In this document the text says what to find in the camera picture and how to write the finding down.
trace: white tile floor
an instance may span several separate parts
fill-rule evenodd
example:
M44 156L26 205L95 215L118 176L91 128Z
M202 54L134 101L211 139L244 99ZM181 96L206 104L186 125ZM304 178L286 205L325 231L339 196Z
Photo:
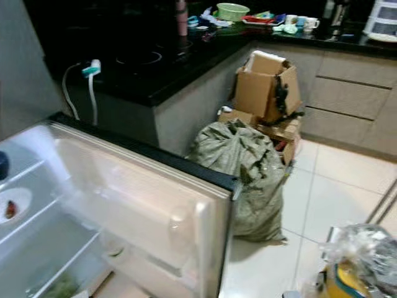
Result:
M221 298L281 298L284 291L301 289L324 266L319 243L329 227L365 221L397 177L392 163L305 140L296 161L283 190L288 244L233 240ZM393 212L388 227L396 229L397 206ZM108 297L142 296L116 276L98 296Z

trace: green sack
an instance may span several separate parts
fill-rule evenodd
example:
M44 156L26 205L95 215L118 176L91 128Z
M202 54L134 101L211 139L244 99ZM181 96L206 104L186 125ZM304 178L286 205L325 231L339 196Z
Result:
M240 178L234 235L252 242L285 240L281 231L285 167L270 138L235 119L206 126L187 157Z

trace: plate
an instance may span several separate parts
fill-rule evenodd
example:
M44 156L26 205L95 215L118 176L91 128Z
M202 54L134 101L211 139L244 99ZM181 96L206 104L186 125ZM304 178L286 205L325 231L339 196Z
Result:
M12 218L6 217L8 201L14 202L17 206L17 213ZM27 212L32 201L32 192L24 187L12 188L0 192L0 225L13 222Z
M368 38L378 42L397 42L397 36L381 33L369 33Z
M278 26L278 25L281 25L281 24L284 23L284 21L281 21L281 22L278 22L278 23L267 24L267 23L259 23L259 22L248 22L248 21L246 21L244 19L242 19L242 21L243 21L244 24L247 24L247 25L258 25L258 26L268 26L268 27L275 27L275 26Z

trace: yellow container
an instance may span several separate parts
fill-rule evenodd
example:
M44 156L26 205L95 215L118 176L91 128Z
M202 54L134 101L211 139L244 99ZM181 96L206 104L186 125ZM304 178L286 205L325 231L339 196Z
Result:
M371 298L350 263L337 264L333 268L327 266L325 272L326 280L320 287L319 298Z

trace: gray wall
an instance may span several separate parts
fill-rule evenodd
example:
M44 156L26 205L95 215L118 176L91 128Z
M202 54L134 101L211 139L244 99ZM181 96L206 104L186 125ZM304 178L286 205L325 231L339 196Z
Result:
M160 148L186 156L200 130L216 121L216 112L226 103L235 72L244 65L250 48L242 48L155 108Z
M0 1L0 139L61 110L22 0Z
M92 106L88 86L68 86L71 100L80 119L92 123ZM141 142L158 146L153 109L104 93L95 92L98 127Z

